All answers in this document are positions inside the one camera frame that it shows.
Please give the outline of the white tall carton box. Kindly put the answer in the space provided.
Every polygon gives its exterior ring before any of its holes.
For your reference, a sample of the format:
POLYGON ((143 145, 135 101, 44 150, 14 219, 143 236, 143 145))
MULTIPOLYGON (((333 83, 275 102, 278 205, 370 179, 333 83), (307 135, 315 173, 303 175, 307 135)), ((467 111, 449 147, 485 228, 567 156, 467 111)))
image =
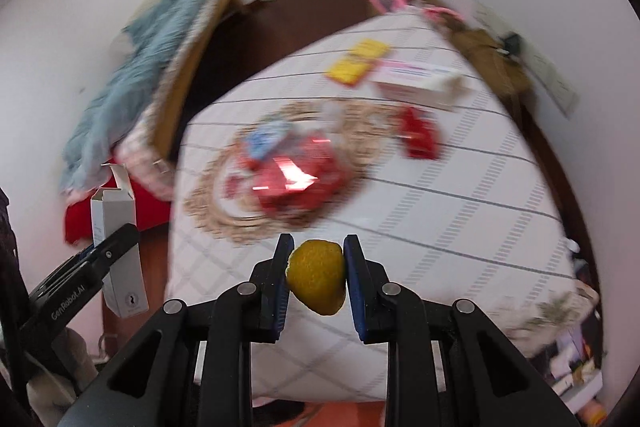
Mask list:
POLYGON ((103 295, 116 317, 128 319, 149 310, 140 261, 136 199, 126 168, 102 165, 114 186, 104 184, 90 199, 92 239, 103 251, 106 272, 103 295))

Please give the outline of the red shiny snack bag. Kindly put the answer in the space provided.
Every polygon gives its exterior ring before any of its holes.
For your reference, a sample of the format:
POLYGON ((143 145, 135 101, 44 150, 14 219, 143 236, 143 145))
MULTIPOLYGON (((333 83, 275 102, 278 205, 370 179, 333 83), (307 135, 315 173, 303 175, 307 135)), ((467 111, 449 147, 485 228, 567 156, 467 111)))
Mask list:
POLYGON ((222 195, 246 210, 290 220, 320 209, 354 178, 332 135, 273 117, 240 139, 222 195))

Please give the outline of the pink white toothpaste box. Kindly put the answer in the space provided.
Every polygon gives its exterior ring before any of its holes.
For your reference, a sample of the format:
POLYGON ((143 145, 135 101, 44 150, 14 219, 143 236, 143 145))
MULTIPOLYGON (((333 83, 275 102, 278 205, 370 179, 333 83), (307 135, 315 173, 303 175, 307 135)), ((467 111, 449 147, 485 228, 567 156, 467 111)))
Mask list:
POLYGON ((469 92, 459 69, 424 62, 384 60, 369 80, 389 100, 450 109, 469 92))

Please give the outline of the yellow flat packet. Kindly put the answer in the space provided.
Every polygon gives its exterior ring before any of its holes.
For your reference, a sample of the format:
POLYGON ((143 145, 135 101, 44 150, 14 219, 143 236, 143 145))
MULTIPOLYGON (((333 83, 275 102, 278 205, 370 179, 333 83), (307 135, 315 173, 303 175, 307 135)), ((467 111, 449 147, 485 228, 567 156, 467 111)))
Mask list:
POLYGON ((354 87, 391 50, 392 47, 389 44, 380 40, 362 39, 336 60, 324 75, 342 86, 354 87))

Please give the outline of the white checked tablecloth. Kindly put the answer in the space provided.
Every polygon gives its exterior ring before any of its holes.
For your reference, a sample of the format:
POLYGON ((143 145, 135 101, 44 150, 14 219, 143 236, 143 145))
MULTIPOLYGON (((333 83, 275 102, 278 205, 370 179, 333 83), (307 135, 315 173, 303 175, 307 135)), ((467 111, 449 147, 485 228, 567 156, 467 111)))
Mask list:
POLYGON ((582 323, 598 294, 575 275, 559 211, 525 140, 467 61, 416 12, 371 18, 307 46, 231 90, 186 127, 172 205, 166 294, 190 305, 246 281, 280 234, 341 242, 355 234, 391 280, 435 303, 468 298, 524 355, 582 323), (424 106, 440 155, 409 158, 390 102, 371 81, 345 88, 326 71, 370 38, 397 61, 450 66, 465 88, 450 109, 424 106), (356 141, 362 176, 308 220, 262 217, 226 183, 240 136, 272 116, 356 141))

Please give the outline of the yellow fruit peel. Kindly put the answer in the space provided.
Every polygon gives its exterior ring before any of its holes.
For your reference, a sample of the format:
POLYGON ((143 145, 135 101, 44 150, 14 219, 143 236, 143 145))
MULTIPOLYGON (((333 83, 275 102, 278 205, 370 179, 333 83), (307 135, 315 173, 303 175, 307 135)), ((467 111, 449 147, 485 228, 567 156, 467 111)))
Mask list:
POLYGON ((334 315, 346 298, 346 260, 342 247, 323 239, 308 239, 288 258, 288 289, 308 309, 334 315))

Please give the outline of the small red wrapper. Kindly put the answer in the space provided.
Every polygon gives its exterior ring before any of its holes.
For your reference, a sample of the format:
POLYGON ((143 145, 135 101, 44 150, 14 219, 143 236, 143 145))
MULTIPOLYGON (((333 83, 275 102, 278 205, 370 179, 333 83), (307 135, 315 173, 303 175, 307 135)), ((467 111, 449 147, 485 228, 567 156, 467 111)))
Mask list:
POLYGON ((399 109, 398 136, 410 158, 439 158, 438 129, 415 107, 405 105, 399 109))

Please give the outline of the black power adapter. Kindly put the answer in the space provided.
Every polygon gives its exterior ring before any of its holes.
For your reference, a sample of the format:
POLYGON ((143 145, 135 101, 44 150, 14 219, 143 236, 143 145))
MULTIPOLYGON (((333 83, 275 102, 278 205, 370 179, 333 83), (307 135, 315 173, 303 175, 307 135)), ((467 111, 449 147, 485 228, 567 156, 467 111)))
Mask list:
POLYGON ((510 31, 501 37, 501 45, 506 54, 520 56, 523 49, 523 40, 519 34, 510 31))

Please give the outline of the pink checked quilt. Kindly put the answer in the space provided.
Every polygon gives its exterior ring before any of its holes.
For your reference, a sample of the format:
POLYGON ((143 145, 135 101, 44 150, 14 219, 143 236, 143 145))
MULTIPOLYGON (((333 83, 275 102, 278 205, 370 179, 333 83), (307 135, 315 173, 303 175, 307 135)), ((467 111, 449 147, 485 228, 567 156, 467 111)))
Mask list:
POLYGON ((213 30, 230 0, 205 0, 194 22, 160 75, 151 102, 114 148, 114 158, 131 179, 155 198, 174 198, 176 167, 169 159, 184 100, 213 30))

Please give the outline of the wooden bed frame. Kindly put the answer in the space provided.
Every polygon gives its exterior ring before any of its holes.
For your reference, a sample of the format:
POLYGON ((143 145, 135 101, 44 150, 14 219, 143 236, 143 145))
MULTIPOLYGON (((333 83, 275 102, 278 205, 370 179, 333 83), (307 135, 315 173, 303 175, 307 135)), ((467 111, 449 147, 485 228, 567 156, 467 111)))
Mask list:
POLYGON ((165 101, 160 104, 160 116, 156 120, 151 138, 152 145, 163 160, 170 162, 172 144, 179 127, 183 105, 210 37, 226 14, 242 9, 240 0, 217 0, 213 12, 205 17, 204 28, 186 47, 186 52, 180 58, 174 82, 165 101))

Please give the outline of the light blue blanket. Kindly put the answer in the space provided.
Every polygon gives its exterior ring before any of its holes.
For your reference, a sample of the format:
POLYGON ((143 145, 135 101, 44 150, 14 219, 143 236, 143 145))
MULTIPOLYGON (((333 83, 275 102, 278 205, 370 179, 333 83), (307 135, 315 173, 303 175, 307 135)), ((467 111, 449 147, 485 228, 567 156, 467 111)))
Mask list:
POLYGON ((134 129, 201 35, 217 0, 157 0, 123 30, 132 51, 89 103, 62 153, 60 191, 72 202, 107 181, 112 148, 134 129))

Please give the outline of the brown cardboard box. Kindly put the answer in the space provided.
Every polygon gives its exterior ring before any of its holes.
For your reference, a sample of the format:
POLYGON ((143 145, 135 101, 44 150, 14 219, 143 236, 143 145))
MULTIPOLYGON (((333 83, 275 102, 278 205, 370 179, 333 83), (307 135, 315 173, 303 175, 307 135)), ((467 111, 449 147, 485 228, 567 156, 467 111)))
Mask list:
POLYGON ((514 113, 521 106, 532 83, 522 66, 501 52, 500 44, 484 31, 472 29, 450 15, 442 24, 445 35, 454 48, 478 72, 492 93, 514 113))

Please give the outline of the white power strip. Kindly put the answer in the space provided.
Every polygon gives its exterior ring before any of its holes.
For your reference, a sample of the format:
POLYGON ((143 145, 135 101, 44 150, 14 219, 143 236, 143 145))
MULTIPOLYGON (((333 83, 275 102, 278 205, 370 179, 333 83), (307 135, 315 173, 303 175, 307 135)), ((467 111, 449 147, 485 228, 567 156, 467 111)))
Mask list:
MULTIPOLYGON (((512 28, 488 5, 475 1, 473 8, 474 18, 493 36, 501 42, 501 37, 508 32, 518 32, 512 28)), ((523 40, 523 49, 517 58, 534 77, 541 82, 552 101, 558 106, 560 112, 570 118, 579 103, 579 94, 573 85, 564 78, 559 69, 541 53, 533 43, 519 34, 523 40)))

